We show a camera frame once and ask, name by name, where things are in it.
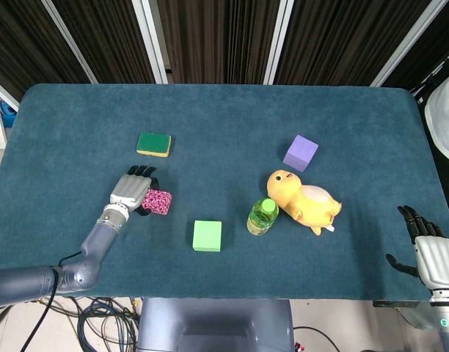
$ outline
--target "blue table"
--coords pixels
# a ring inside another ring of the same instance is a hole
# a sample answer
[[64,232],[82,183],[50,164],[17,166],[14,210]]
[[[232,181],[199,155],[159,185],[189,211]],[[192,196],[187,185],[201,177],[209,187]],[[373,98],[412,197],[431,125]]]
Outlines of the blue table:
[[[137,154],[172,135],[168,158]],[[285,214],[250,235],[252,204],[296,134],[319,144],[298,173],[343,203],[316,237]],[[25,95],[0,168],[0,268],[77,252],[132,164],[158,168],[168,216],[132,215],[90,296],[429,297],[384,256],[415,262],[397,205],[449,235],[449,213],[412,96],[400,89],[42,84]],[[194,220],[222,221],[222,251],[195,252]]]

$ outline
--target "pink sponge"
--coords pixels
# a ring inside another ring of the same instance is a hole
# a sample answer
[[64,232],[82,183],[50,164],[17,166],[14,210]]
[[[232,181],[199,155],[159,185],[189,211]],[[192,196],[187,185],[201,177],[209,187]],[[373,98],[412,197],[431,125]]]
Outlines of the pink sponge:
[[166,215],[171,205],[172,195],[166,191],[149,189],[142,202],[144,209],[151,209],[152,213]]

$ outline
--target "bottle label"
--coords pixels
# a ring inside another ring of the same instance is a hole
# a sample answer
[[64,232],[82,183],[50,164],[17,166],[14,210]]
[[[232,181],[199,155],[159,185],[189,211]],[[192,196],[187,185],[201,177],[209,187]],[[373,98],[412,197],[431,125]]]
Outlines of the bottle label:
[[247,218],[247,230],[252,233],[253,235],[259,236],[263,235],[267,232],[268,228],[262,229],[260,227],[255,226],[250,218]]

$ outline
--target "robotic arm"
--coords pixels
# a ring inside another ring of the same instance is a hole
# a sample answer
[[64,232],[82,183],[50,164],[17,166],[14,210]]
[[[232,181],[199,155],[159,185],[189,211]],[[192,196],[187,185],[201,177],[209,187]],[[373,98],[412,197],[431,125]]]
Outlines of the robotic arm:
[[135,165],[120,178],[110,195],[110,203],[81,245],[78,261],[61,266],[1,269],[0,307],[47,296],[56,282],[58,293],[92,288],[98,281],[101,264],[127,222],[129,213],[136,211],[142,216],[150,213],[141,204],[147,190],[158,187],[157,179],[150,178],[155,170]]
[[432,292],[430,305],[437,319],[443,349],[449,352],[449,238],[411,207],[404,205],[398,210],[406,221],[417,267],[400,264],[391,254],[386,254],[386,259],[394,269],[418,277]]

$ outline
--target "stuffed chick toy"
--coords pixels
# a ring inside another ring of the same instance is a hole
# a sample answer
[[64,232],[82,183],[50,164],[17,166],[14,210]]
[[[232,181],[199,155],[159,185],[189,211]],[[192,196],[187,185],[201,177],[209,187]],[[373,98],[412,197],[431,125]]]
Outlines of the stuffed chick toy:
[[332,222],[342,209],[342,204],[326,190],[303,185],[295,174],[278,170],[267,181],[267,192],[288,215],[310,227],[316,235],[321,234],[323,227],[334,231]]

